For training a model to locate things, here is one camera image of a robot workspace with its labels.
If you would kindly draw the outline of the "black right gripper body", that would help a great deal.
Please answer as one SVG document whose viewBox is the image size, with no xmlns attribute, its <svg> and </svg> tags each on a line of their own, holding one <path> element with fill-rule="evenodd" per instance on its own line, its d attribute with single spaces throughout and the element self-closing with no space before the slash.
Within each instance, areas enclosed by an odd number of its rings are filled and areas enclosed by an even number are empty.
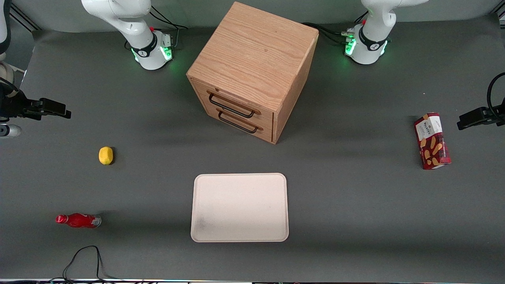
<svg viewBox="0 0 505 284">
<path fill-rule="evenodd" d="M 41 120 L 42 115 L 38 112 L 39 101 L 28 99 L 24 92 L 6 79 L 1 79 L 0 102 L 1 122 L 18 117 Z"/>
</svg>

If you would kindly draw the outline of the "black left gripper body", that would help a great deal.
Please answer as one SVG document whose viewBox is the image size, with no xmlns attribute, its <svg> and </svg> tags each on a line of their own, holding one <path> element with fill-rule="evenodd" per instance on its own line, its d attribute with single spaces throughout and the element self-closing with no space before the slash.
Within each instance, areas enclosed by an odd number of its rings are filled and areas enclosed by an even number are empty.
<svg viewBox="0 0 505 284">
<path fill-rule="evenodd" d="M 488 108 L 490 118 L 488 124 L 496 124 L 500 127 L 505 124 L 505 108 L 504 107 L 494 107 Z"/>
</svg>

